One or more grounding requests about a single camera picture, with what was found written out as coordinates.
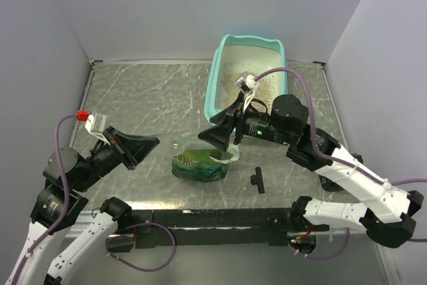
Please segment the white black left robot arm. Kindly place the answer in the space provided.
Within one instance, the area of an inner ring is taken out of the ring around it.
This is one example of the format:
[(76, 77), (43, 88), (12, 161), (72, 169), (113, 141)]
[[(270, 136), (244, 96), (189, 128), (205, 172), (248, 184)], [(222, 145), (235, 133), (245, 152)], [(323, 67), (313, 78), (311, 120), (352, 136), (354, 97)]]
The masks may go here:
[(44, 169), (45, 187), (32, 209), (24, 247), (8, 284), (66, 284), (88, 251), (114, 233), (129, 230), (131, 206), (112, 197), (104, 201), (88, 229), (58, 253), (57, 249), (88, 203), (81, 196), (119, 165), (134, 170), (158, 145), (156, 136), (127, 135), (109, 127), (83, 157), (73, 148), (56, 147)]

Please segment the clear plastic scoop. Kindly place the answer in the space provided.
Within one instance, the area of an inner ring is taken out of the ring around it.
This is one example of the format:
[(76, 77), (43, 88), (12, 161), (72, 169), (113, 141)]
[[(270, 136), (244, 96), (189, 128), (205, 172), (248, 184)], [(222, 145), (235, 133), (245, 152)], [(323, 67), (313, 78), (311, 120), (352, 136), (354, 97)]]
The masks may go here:
[(159, 144), (151, 152), (155, 157), (178, 156), (187, 148), (187, 142), (184, 137), (177, 134), (157, 135)]

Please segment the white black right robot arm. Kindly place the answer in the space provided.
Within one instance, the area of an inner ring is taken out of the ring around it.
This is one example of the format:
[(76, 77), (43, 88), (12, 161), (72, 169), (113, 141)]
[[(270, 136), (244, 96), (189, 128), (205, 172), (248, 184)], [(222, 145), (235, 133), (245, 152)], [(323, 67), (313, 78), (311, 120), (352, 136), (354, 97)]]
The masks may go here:
[(212, 127), (199, 139), (226, 151), (247, 135), (288, 147), (294, 163), (337, 184), (352, 194), (356, 203), (326, 202), (301, 196), (292, 205), (291, 221), (298, 230), (310, 226), (349, 228), (389, 248), (398, 248), (413, 237), (414, 214), (424, 197), (407, 192), (366, 168), (336, 139), (307, 123), (309, 109), (290, 94), (277, 96), (269, 114), (243, 107), (243, 96), (211, 118)]

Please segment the green cat litter bag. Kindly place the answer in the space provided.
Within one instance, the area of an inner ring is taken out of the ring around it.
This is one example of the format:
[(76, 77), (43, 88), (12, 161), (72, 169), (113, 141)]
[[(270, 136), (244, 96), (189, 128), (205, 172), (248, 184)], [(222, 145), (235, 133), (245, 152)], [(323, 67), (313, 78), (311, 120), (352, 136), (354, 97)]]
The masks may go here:
[(173, 157), (171, 172), (185, 180), (214, 182), (224, 179), (230, 164), (239, 158), (239, 147), (233, 144), (222, 152), (204, 141), (192, 141), (181, 154)]

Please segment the teal cat litter box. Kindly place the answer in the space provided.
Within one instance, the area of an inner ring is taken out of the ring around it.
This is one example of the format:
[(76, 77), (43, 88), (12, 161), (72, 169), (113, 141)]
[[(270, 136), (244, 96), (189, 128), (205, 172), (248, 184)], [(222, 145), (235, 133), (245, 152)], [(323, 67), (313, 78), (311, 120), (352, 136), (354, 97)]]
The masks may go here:
[(253, 76), (287, 65), (285, 48), (278, 39), (266, 39), (253, 35), (225, 35), (216, 49), (209, 78), (204, 103), (206, 119), (223, 109), (215, 106), (218, 79), (225, 73), (247, 71)]

